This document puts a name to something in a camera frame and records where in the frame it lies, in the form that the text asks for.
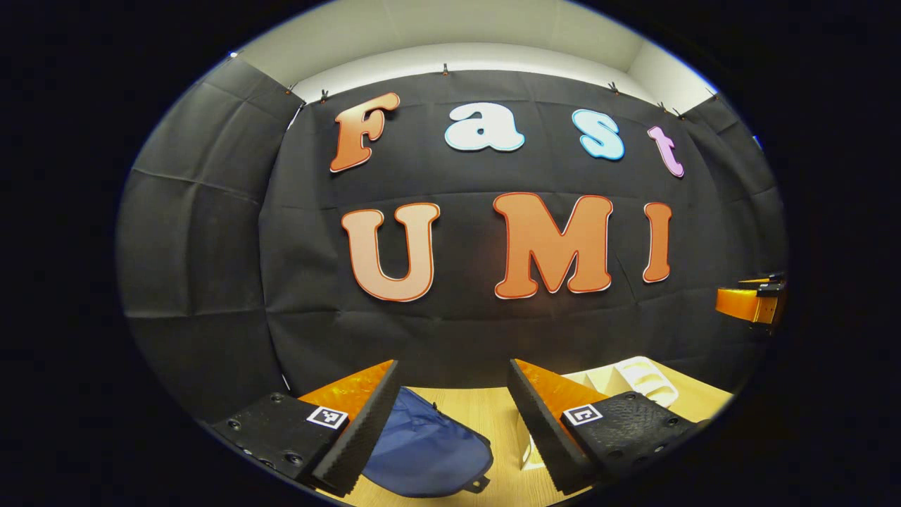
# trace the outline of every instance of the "black fabric backdrop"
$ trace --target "black fabric backdrop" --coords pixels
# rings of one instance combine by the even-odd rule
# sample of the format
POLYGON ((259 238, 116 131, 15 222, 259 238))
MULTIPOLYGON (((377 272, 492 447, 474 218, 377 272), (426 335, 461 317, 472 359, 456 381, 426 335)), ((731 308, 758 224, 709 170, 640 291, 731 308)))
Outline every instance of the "black fabric backdrop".
POLYGON ((119 211, 123 310, 150 366, 192 415, 218 420, 284 389, 259 283, 257 217, 300 105, 240 59, 172 106, 119 211))
POLYGON ((261 394, 308 392, 387 359, 402 383, 501 386, 510 357, 567 373, 647 355, 733 390, 764 336, 714 311, 716 288, 785 269, 778 193, 760 148, 722 99, 673 114, 607 88, 508 71, 460 71, 356 88, 295 115, 299 100, 240 59, 198 81, 167 113, 129 176, 117 233, 123 307, 154 370, 196 417, 216 420, 261 394), (332 174, 341 111, 387 92, 401 98, 365 164, 332 174), (514 113, 515 152, 458 152, 444 142, 455 106, 514 113), (594 159, 576 109, 610 115, 625 155, 594 159), (294 123, 287 129, 292 118, 294 123), (680 180, 647 135, 660 126, 680 180), (501 193, 542 197, 558 227, 579 196, 610 198, 603 292, 501 300, 501 193), (669 265, 647 284, 642 208, 668 204, 669 265), (341 217, 375 208, 388 276, 407 271, 397 207, 432 202, 435 277, 422 298, 369 296, 355 281, 341 217))
MULTIPOLYGON (((380 361, 402 361, 402 381, 433 387, 505 382, 519 357, 560 373, 647 355, 696 378, 733 389, 752 368, 762 336, 714 311, 716 288, 784 269, 781 202, 760 148, 722 101, 711 99, 680 121, 606 88, 507 71, 461 71, 391 79, 307 106, 287 131, 259 217, 260 268, 269 328, 292 388, 305 392, 380 361), (341 111, 387 92, 387 113, 372 157, 332 174, 341 111), (515 152, 458 152, 444 141, 455 106, 510 108, 525 144, 515 152), (610 115, 625 156, 594 159, 571 121, 580 108, 610 115), (685 168, 670 175, 648 129, 660 126, 685 168), (610 198, 611 287, 501 300, 504 192, 542 197, 560 230, 579 196, 610 198), (647 284, 649 225, 642 208, 660 201, 670 221, 671 275, 647 284), (398 303, 369 296, 355 281, 341 217, 380 210, 382 267, 407 271, 397 207, 432 202, 435 276, 422 298, 398 303)), ((538 281, 532 266, 532 277, 538 281)))

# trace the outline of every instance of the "pink letter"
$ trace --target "pink letter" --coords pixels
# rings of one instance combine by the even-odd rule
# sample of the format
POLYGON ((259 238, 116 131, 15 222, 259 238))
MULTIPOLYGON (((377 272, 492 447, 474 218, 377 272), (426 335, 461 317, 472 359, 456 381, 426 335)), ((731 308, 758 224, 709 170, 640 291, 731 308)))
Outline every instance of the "pink letter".
POLYGON ((660 150, 660 156, 663 157, 663 163, 667 164, 669 172, 676 178, 682 178, 685 171, 682 169, 682 164, 678 163, 676 157, 673 156, 673 148, 675 148, 675 146, 673 146, 673 140, 669 139, 660 127, 657 126, 651 128, 648 131, 648 135, 657 143, 657 148, 660 150))

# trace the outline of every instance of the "white object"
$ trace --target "white object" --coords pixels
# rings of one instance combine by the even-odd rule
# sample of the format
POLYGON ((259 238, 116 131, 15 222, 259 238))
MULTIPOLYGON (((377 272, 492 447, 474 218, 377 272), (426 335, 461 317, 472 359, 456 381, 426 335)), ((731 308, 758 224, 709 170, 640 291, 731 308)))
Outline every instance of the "white object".
POLYGON ((639 355, 620 361, 614 364, 614 370, 628 384, 630 391, 647 396, 661 407, 669 407, 678 398, 678 391, 673 384, 647 357, 639 355))

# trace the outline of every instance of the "letter s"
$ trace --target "letter s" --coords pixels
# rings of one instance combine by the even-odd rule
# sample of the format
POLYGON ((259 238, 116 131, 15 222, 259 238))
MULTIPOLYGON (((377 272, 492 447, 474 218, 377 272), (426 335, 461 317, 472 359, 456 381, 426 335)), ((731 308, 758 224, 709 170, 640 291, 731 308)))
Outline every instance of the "letter s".
POLYGON ((623 140, 617 135, 619 127, 610 116, 579 109, 572 114, 572 123, 584 134, 579 141, 592 157, 618 161, 625 155, 623 140))

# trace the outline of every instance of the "blue bag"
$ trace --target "blue bag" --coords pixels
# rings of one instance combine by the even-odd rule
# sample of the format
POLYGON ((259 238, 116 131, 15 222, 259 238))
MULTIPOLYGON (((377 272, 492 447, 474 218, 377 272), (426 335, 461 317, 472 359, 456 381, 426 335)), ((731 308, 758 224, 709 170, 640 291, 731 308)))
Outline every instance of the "blue bag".
POLYGON ((480 493, 494 463, 491 442, 402 387, 363 475, 410 498, 480 493))

